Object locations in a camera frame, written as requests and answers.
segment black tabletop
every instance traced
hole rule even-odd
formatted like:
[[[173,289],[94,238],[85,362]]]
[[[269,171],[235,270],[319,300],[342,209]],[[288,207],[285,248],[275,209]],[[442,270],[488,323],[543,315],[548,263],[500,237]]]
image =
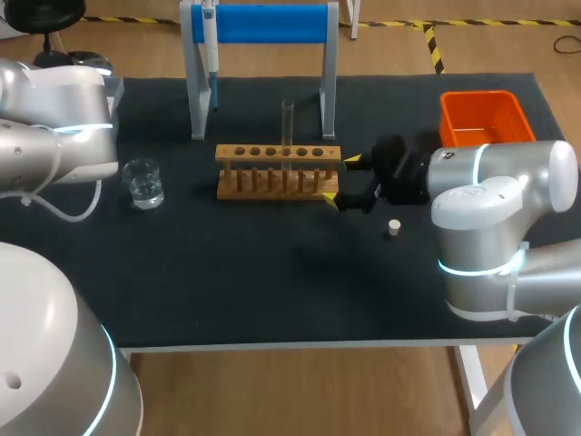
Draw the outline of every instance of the black tabletop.
[[[369,215],[337,213],[325,203],[217,202],[216,144],[278,144],[281,101],[295,102],[295,144],[323,144],[315,78],[222,79],[220,110],[204,143],[190,139],[185,82],[127,79],[119,107],[121,165],[152,157],[165,201],[130,207],[121,175],[85,222],[64,223],[37,205],[0,203],[0,240],[55,263],[121,347],[474,339],[533,336],[547,326],[468,322],[445,303],[429,208],[379,203]],[[530,74],[343,77],[337,83],[335,144],[344,157],[380,134],[438,147],[439,97],[445,91],[507,89],[537,139],[561,133]],[[365,174],[340,173],[356,191]],[[53,186],[46,196],[81,212],[93,186]],[[543,218],[533,246],[580,237],[577,202]],[[383,241],[397,218],[400,235]]]

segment small white bottle cap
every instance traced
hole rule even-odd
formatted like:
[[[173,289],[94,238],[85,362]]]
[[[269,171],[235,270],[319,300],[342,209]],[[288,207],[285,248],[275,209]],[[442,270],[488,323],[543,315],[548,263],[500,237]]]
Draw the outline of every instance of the small white bottle cap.
[[[390,220],[388,223],[389,226],[389,234],[391,236],[397,236],[399,232],[399,228],[401,227],[401,223],[398,220]]]

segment wooden peg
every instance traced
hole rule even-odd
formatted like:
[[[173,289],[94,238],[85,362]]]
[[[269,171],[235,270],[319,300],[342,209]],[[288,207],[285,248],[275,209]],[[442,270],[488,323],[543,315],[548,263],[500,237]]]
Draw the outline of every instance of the wooden peg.
[[[236,170],[236,189],[239,193],[242,192],[242,170],[240,168]]]
[[[335,168],[335,165],[333,165],[332,163],[327,163],[327,171],[325,172],[325,179],[330,180],[330,178],[333,176],[333,169]]]
[[[297,172],[297,177],[298,177],[298,181],[299,181],[299,192],[302,193],[302,181],[304,179],[304,174],[302,173],[302,170],[299,170]]]
[[[230,161],[224,161],[224,178],[230,183],[232,165]]]
[[[319,190],[319,168],[316,168],[312,175],[312,191],[316,193],[317,190]]]
[[[258,170],[256,168],[252,168],[252,190],[256,192],[258,189]]]
[[[272,191],[272,168],[269,168],[269,192]]]
[[[289,184],[289,170],[282,170],[282,191],[287,192],[287,185]]]

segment yellow black caution tape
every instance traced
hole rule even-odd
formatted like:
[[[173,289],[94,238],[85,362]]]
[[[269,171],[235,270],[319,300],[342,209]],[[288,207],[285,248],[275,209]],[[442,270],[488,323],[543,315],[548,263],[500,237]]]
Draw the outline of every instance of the yellow black caution tape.
[[[166,18],[134,18],[130,16],[84,16],[81,21],[92,23],[142,23],[146,25],[178,25],[180,22]],[[361,21],[359,27],[418,27],[424,25],[581,25],[581,20],[395,20]],[[339,23],[339,27],[350,27]]]
[[[426,36],[426,42],[428,43],[429,53],[432,56],[432,64],[436,70],[436,74],[444,74],[446,69],[444,68],[444,63],[442,62],[442,56],[439,53],[438,46],[436,45],[436,36],[434,35],[434,26],[424,25],[424,35]]]
[[[84,16],[81,21],[90,23],[142,23],[145,25],[179,25],[179,21],[165,18],[132,18],[130,16]]]
[[[359,27],[423,27],[424,25],[581,25],[581,20],[396,20],[361,21]],[[349,27],[341,23],[340,27]]]

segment glowing blue ring light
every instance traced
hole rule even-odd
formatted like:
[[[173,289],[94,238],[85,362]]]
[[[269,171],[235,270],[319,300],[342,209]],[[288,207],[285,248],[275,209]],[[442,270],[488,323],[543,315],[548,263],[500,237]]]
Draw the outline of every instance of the glowing blue ring light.
[[[488,144],[482,144],[476,151],[476,156],[474,157],[474,167],[472,168],[472,184],[478,184],[478,167],[480,166],[480,159],[482,159],[484,149],[487,147]]]
[[[569,367],[569,372],[571,372],[571,377],[573,377],[573,381],[575,382],[575,386],[581,393],[581,377],[579,377],[579,371],[575,366],[575,361],[573,360],[573,353],[571,352],[571,319],[573,318],[573,314],[577,310],[577,307],[573,309],[569,316],[566,317],[565,322],[565,329],[563,330],[563,345],[565,347],[565,358],[566,358],[566,365]]]
[[[56,127],[53,130],[58,134],[76,134],[77,132],[86,132],[100,129],[113,129],[113,125],[110,123],[78,124],[78,125],[67,125],[66,127]]]
[[[105,332],[105,336],[107,336],[107,340],[109,340],[109,347],[111,348],[111,356],[113,359],[113,365],[111,369],[111,381],[109,381],[109,389],[107,389],[107,393],[105,394],[105,399],[103,400],[103,404],[101,405],[101,409],[97,412],[96,416],[94,417],[93,422],[89,425],[89,428],[83,433],[82,436],[90,436],[94,429],[97,428],[99,422],[103,418],[105,411],[107,410],[107,406],[109,405],[109,401],[113,396],[113,387],[115,386],[115,377],[117,375],[117,356],[115,355],[115,346],[113,345],[113,341],[111,340],[111,336],[105,328],[103,327],[103,331]]]
[[[464,277],[479,277],[482,275],[496,274],[496,273],[512,273],[513,271],[518,271],[525,260],[525,250],[526,248],[520,248],[517,253],[504,265],[500,265],[497,268],[492,268],[490,270],[482,271],[461,271],[448,268],[442,261],[438,260],[439,267],[446,273],[452,275],[461,275]]]

